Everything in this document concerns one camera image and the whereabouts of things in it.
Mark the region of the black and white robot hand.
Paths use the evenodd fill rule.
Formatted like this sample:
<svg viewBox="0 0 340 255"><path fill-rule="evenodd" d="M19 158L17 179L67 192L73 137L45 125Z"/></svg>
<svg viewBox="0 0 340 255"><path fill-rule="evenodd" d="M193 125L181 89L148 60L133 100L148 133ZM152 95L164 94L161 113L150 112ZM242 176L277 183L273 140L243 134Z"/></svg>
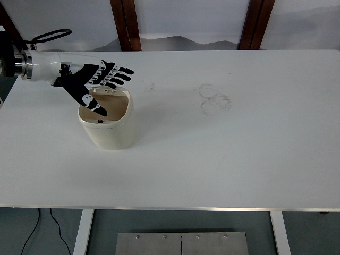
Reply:
<svg viewBox="0 0 340 255"><path fill-rule="evenodd" d="M59 86L79 105L101 115L108 112L92 96L89 89L109 87L115 89L131 80L134 71L99 57L71 53L39 53L27 51L31 56L31 81L47 81Z"/></svg>

